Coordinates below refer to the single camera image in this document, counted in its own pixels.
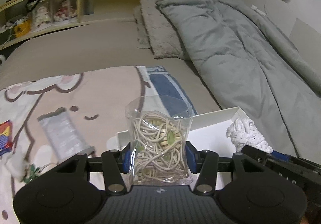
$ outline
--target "white fluffy object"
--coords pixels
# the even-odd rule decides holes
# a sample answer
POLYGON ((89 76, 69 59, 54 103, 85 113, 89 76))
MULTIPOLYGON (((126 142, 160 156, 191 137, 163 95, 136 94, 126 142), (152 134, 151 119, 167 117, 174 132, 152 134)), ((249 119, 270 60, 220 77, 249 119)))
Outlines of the white fluffy object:
POLYGON ((252 146, 264 152, 273 152, 264 136, 255 127, 249 118, 236 119, 226 131, 226 137, 230 137, 236 151, 241 152, 245 145, 252 146))
POLYGON ((25 154, 22 152, 20 146, 16 148, 14 154, 5 153, 2 155, 2 160, 4 160, 3 163, 11 175, 19 181, 22 181, 23 177, 26 175, 28 163, 25 160, 25 154))

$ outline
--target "clear plastic bag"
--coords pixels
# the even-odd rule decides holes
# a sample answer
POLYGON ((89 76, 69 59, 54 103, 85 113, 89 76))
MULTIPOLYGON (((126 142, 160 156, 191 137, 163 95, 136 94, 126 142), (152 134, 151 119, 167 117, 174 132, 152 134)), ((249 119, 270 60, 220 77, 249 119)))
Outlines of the clear plastic bag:
POLYGON ((132 184, 189 184, 185 143, 192 123, 191 106, 170 96, 140 97, 126 107, 126 117, 132 184))

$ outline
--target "blue stripe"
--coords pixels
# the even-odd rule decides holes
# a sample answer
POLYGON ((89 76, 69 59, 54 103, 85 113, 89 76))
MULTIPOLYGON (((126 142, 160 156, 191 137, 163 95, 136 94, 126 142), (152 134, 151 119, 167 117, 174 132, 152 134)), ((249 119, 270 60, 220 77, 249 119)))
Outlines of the blue stripe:
MULTIPOLYGON (((165 77, 165 75, 168 75, 169 77, 171 77, 171 79, 177 84, 177 87, 179 87, 180 91, 182 91, 184 98, 188 101, 188 104, 191 105, 193 115, 197 114, 191 100, 186 95, 184 89, 180 86, 178 81, 173 76, 171 76, 170 73, 168 73, 166 71, 166 69, 164 67, 162 67, 162 66, 148 67, 147 72, 149 73, 150 80, 153 83, 153 85, 156 88, 156 91, 158 92, 159 95, 171 96, 171 97, 180 99, 185 103, 185 100, 179 94, 176 87, 165 77)), ((161 96, 160 98, 163 102, 163 105, 165 106, 165 108, 169 112, 170 116, 173 116, 176 114, 178 108, 177 108, 177 106, 175 108, 173 108, 173 104, 170 104, 170 101, 168 99, 166 99, 165 96, 161 96)))

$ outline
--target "beige bed sheet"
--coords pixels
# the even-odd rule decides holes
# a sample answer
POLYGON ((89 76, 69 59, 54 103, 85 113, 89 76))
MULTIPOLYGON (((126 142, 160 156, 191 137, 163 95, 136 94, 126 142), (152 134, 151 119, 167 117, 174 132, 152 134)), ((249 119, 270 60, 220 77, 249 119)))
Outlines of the beige bed sheet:
POLYGON ((0 89, 108 67, 160 65, 181 84, 199 114, 219 110, 191 62, 154 59, 150 49, 138 48, 137 38, 134 22, 104 21, 30 39, 0 67, 0 89))

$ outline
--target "green bead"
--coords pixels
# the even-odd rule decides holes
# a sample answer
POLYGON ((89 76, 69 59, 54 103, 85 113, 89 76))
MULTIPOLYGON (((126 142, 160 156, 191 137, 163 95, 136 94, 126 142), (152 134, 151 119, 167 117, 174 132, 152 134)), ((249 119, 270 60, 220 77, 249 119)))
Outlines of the green bead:
POLYGON ((35 166, 33 164, 31 164, 30 166, 30 176, 32 177, 35 174, 35 166))
POLYGON ((175 141, 175 136, 174 133, 172 131, 168 132, 167 134, 167 141, 169 145, 172 145, 175 141))
POLYGON ((164 159, 164 161, 170 161, 171 157, 169 155, 164 155, 163 159, 164 159))
POLYGON ((138 141, 136 141, 135 142, 135 149, 136 149, 137 153, 139 153, 144 150, 144 147, 138 141))

